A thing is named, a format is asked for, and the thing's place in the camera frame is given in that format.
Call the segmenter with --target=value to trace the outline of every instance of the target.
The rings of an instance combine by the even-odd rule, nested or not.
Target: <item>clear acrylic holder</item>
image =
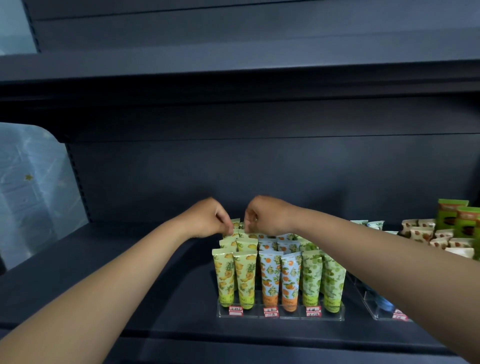
[[[367,308],[368,312],[370,312],[374,320],[413,322],[405,314],[397,310],[396,307],[393,307],[391,311],[382,309],[375,301],[373,292],[366,289],[363,282],[357,277],[348,273],[348,279],[350,279],[357,289],[363,304]]]
[[[284,309],[281,302],[281,297],[278,300],[278,316],[266,316],[264,308],[270,308],[265,306],[262,301],[262,292],[255,291],[255,303],[249,310],[243,309],[243,315],[230,314],[229,307],[223,307],[219,301],[217,301],[217,316],[221,318],[261,318],[261,319],[284,319],[284,320],[320,320],[320,321],[344,321],[345,320],[345,306],[343,303],[340,305],[340,311],[338,313],[328,312],[323,305],[323,296],[320,294],[319,305],[321,307],[321,316],[307,316],[307,308],[301,304],[302,295],[299,292],[299,305],[294,312],[289,312]],[[233,305],[230,307],[241,307],[238,292],[235,292],[235,299]]]

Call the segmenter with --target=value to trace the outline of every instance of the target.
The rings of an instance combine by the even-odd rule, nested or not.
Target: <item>red price tag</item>
[[[306,307],[307,317],[322,317],[322,308],[320,306]]]
[[[400,320],[400,321],[408,321],[408,316],[404,314],[402,311],[396,309],[395,312],[393,312],[392,319]]]
[[[264,308],[265,317],[279,317],[278,309],[276,307],[266,307]]]
[[[230,306],[228,308],[228,314],[231,316],[243,316],[243,307],[241,306]]]

